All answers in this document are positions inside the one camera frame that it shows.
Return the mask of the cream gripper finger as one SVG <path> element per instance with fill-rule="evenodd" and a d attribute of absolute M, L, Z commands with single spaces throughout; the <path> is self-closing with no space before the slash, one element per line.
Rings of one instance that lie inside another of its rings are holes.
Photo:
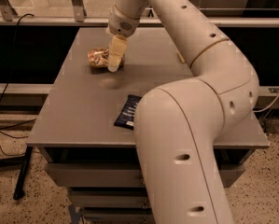
<path fill-rule="evenodd" d="M 116 72 L 127 48 L 127 38 L 124 35 L 114 35 L 109 43 L 108 70 Z"/>

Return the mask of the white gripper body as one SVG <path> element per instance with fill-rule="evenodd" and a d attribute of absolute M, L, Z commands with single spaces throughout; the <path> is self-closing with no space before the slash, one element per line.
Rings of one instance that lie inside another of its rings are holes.
<path fill-rule="evenodd" d="M 143 9 L 141 7 L 122 9 L 114 5 L 110 11 L 107 32 L 111 35 L 130 37 L 138 27 L 142 14 Z"/>

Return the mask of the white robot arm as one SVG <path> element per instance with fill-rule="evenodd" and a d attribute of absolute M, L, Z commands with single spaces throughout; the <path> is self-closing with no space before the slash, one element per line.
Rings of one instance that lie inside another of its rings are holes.
<path fill-rule="evenodd" d="M 234 224 L 213 144 L 248 117 L 258 99 L 258 75 L 230 39 L 188 0 L 116 0 L 109 69 L 122 40 L 152 7 L 193 76 L 145 94 L 134 117 L 138 159 L 156 224 Z"/>

